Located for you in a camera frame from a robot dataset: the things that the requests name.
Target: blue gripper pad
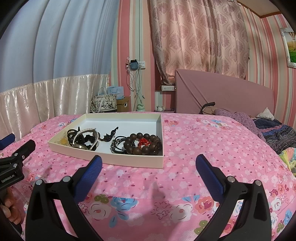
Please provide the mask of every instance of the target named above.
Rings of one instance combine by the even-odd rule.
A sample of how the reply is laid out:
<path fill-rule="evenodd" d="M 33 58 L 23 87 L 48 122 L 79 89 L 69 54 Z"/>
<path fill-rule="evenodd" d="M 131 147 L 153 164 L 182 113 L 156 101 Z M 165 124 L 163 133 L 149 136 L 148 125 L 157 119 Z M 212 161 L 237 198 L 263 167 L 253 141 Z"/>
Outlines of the blue gripper pad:
<path fill-rule="evenodd" d="M 225 191 L 225 184 L 223 183 L 223 179 L 226 178 L 225 175 L 219 168 L 213 167 L 203 154 L 197 156 L 195 165 L 212 198 L 216 202 L 222 203 Z"/>
<path fill-rule="evenodd" d="M 15 135 L 12 133 L 4 137 L 2 140 L 0 140 L 0 151 L 8 147 L 14 141 L 15 141 Z"/>
<path fill-rule="evenodd" d="M 97 156 L 95 159 L 92 160 L 92 163 L 79 179 L 75 186 L 75 195 L 74 201 L 76 204 L 85 200 L 88 192 L 90 191 L 92 185 L 98 178 L 101 170 L 103 167 L 102 158 Z"/>

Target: power strip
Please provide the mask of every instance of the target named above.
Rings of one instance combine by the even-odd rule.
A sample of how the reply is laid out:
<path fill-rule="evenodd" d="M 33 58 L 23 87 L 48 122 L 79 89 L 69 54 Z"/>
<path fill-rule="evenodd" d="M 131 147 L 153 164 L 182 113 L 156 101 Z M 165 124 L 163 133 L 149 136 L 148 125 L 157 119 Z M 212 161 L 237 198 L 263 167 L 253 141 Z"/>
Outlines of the power strip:
<path fill-rule="evenodd" d="M 161 91 L 175 91 L 176 87 L 174 85 L 162 85 Z"/>

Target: light blue curtain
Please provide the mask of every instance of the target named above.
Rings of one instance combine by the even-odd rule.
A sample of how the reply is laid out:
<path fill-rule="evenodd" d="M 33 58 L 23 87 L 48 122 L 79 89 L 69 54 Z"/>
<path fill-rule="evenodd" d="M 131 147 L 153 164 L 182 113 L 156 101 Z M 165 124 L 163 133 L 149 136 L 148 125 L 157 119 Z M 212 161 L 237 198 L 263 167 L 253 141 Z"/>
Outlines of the light blue curtain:
<path fill-rule="evenodd" d="M 0 93 L 64 76 L 108 74 L 119 0 L 29 0 L 0 39 Z"/>
<path fill-rule="evenodd" d="M 118 6 L 29 0 L 19 10 L 0 39 L 0 139 L 90 111 L 92 96 L 108 82 Z"/>

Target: bracelet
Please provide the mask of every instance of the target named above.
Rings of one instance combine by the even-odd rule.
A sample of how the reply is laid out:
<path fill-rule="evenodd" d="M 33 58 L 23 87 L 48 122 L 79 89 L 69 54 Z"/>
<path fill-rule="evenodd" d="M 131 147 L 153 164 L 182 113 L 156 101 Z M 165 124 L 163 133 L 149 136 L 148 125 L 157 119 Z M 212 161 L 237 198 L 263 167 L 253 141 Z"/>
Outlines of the bracelet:
<path fill-rule="evenodd" d="M 111 141 L 113 136 L 115 136 L 115 133 L 117 130 L 118 130 L 118 127 L 116 127 L 113 131 L 111 131 L 110 135 L 108 134 L 104 135 L 104 138 L 100 139 L 100 141 L 105 141 L 105 142 Z"/>
<path fill-rule="evenodd" d="M 138 140 L 138 146 L 136 147 L 134 141 Z M 125 138 L 123 144 L 127 154 L 130 155 L 157 155 L 157 152 L 162 149 L 162 143 L 159 137 L 156 135 L 149 135 L 148 133 L 131 134 Z"/>
<path fill-rule="evenodd" d="M 91 135 L 83 136 L 84 133 L 91 132 Z M 94 128 L 89 128 L 85 130 L 70 129 L 67 132 L 68 141 L 71 147 L 83 149 L 83 150 L 92 150 L 95 151 L 99 145 L 100 133 L 98 133 Z M 90 141 L 92 145 L 85 145 L 86 142 Z"/>
<path fill-rule="evenodd" d="M 124 142 L 126 140 L 126 137 L 124 136 L 117 136 L 113 141 L 112 141 L 112 144 L 111 144 L 111 150 L 112 152 L 116 153 L 116 154 L 126 154 L 126 150 L 125 149 L 120 149 L 118 147 L 118 145 L 121 143 L 121 142 Z"/>

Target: white tray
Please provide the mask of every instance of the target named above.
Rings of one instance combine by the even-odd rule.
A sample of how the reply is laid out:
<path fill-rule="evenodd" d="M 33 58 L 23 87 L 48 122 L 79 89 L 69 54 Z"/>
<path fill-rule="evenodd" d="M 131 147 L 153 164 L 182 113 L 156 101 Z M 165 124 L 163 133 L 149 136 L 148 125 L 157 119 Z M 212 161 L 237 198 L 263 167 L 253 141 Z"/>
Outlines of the white tray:
<path fill-rule="evenodd" d="M 84 114 L 77 120 L 66 126 L 53 138 L 48 141 L 52 151 L 90 161 L 95 155 L 101 156 L 103 163 L 111 165 L 120 165 L 128 167 L 146 167 L 146 168 L 162 168 L 163 167 L 163 150 L 161 156 L 136 156 L 115 154 L 111 152 L 111 142 L 99 142 L 96 151 L 81 150 L 73 147 L 57 144 L 65 132 L 70 129 L 81 130 L 86 128 L 96 128 L 96 131 L 104 135 L 110 134 L 112 130 L 118 127 L 115 136 L 129 136 L 132 133 L 137 134 L 154 134 L 163 142 L 163 129 L 160 114 L 148 113 L 97 113 Z"/>

